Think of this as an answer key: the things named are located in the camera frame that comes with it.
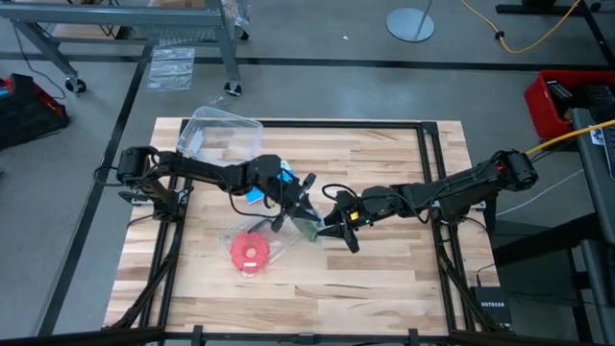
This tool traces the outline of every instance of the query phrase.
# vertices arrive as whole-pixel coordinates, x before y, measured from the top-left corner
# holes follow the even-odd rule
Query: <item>metal cart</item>
[[[66,56],[59,50],[61,42],[127,43],[159,45],[215,46],[220,49],[229,81],[225,91],[241,94],[235,48],[237,39],[248,34],[226,17],[221,0],[208,0],[204,8],[124,7],[108,5],[70,5],[17,3],[0,0],[0,16],[9,19],[40,52],[66,76],[69,91],[86,91],[86,83]],[[102,37],[54,37],[38,23],[89,24],[99,26]]]

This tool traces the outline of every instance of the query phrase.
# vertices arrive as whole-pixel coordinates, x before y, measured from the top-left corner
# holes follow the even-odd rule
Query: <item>yellow cable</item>
[[[596,129],[600,129],[606,126],[611,126],[611,125],[615,125],[615,120],[609,120],[609,121],[605,121],[604,123],[600,123],[598,125],[594,125],[594,126],[590,126],[590,127],[586,127],[584,129],[580,129],[580,130],[576,130],[576,131],[572,131],[569,134],[563,135],[563,136],[559,136],[557,138],[553,138],[551,140],[548,140],[534,148],[531,148],[529,150],[527,150],[526,155],[531,155],[537,151],[540,151],[550,145],[553,145],[555,143],[558,143],[559,141],[562,141],[564,139],[570,138],[570,137],[574,137],[574,136],[578,136],[578,135],[582,135],[585,133],[588,133],[592,130],[596,130]]]
[[[557,22],[557,24],[555,24],[555,26],[553,26],[545,35],[543,35],[541,38],[539,38],[537,41],[535,41],[533,44],[527,46],[526,48],[523,49],[519,49],[519,50],[512,50],[510,48],[508,48],[508,46],[506,45],[506,42],[504,41],[504,37],[500,37],[498,39],[498,41],[500,42],[500,44],[502,45],[502,47],[505,49],[506,52],[510,53],[510,54],[521,54],[521,53],[525,53],[528,50],[536,47],[537,45],[539,45],[540,43],[542,43],[542,41],[544,41],[545,39],[547,39],[547,37],[549,37],[552,33],[555,32],[555,30],[557,30],[557,28],[559,28],[564,21],[566,21],[566,19],[568,19],[568,17],[570,16],[570,14],[575,10],[575,8],[578,6],[578,4],[580,3],[581,0],[577,0],[575,1],[575,4],[573,4],[573,6],[570,7],[570,10],[568,10],[566,12],[566,14],[564,14],[564,16],[561,17],[561,19],[559,19],[559,21]],[[463,3],[463,5],[468,8],[468,10],[470,10],[473,14],[477,15],[480,19],[482,19],[485,23],[489,24],[489,26],[491,27],[491,29],[493,29],[494,32],[496,32],[496,34],[500,31],[498,29],[498,27],[496,27],[495,24],[493,24],[493,22],[491,22],[489,19],[487,19],[484,15],[480,14],[478,11],[474,10],[470,5],[468,5],[468,3],[465,0],[461,0],[461,2]]]

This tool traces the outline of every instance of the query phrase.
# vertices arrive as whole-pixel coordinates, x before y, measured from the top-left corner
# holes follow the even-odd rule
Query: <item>white round base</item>
[[[423,27],[419,28],[423,12],[416,9],[397,9],[386,18],[386,29],[392,36],[408,41],[420,42],[433,35],[435,26],[430,16],[425,17]]]

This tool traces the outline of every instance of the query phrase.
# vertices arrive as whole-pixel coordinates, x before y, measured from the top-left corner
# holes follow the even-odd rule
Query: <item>red crate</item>
[[[555,138],[572,131],[570,121],[559,117],[547,81],[556,80],[568,90],[587,84],[615,85],[615,72],[601,71],[540,71],[538,78],[525,92],[531,120],[536,133],[543,138]]]

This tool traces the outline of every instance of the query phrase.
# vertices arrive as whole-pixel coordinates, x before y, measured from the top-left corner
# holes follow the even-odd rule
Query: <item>red object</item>
[[[615,85],[615,72],[554,71],[538,72],[538,79],[526,90],[529,114],[536,133],[543,138],[555,138],[572,131],[570,121],[559,117],[554,100],[547,89],[547,81],[556,80],[571,92],[587,84]]]
[[[241,234],[231,245],[234,266],[246,273],[256,273],[269,261],[269,241],[258,233]]]

